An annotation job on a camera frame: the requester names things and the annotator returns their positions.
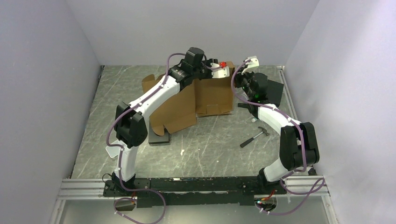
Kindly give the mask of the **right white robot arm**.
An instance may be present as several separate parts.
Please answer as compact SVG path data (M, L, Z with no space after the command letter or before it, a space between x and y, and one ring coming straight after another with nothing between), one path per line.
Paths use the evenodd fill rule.
M268 124L280 136L278 158L262 168L258 174L257 187L264 194L270 193L276 181L293 171L304 172L309 165L319 162L320 155L315 129L310 122L300 122L281 111L284 85L269 80L263 73L237 73L232 76L233 89L241 88L249 112Z

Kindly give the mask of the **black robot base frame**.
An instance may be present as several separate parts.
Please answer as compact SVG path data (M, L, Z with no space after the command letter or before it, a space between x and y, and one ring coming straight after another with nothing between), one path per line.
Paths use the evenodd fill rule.
M136 200L138 208L162 205L238 204L253 206L261 196L280 193L276 182L256 176L135 178L125 183L113 176L105 181L103 196Z

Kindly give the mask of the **brown cardboard box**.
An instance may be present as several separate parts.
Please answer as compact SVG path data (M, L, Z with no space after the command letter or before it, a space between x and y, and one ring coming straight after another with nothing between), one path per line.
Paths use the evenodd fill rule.
M149 117L150 128L159 136L176 133L197 123L197 117L228 115L233 110L231 76L196 79L172 96Z

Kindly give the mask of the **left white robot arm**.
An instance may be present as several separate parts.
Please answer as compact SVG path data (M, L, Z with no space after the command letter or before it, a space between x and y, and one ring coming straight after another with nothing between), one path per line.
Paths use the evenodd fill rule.
M151 114L195 79L213 78L213 72L222 68L220 64L209 63L202 49L191 47L177 65L167 65L160 81L146 93L129 104L121 103L117 106L116 118L110 128L110 131L116 133L116 141L110 142L111 132L108 132L106 147L116 147L119 150L112 181L122 196L130 195L135 188L137 151L147 138Z

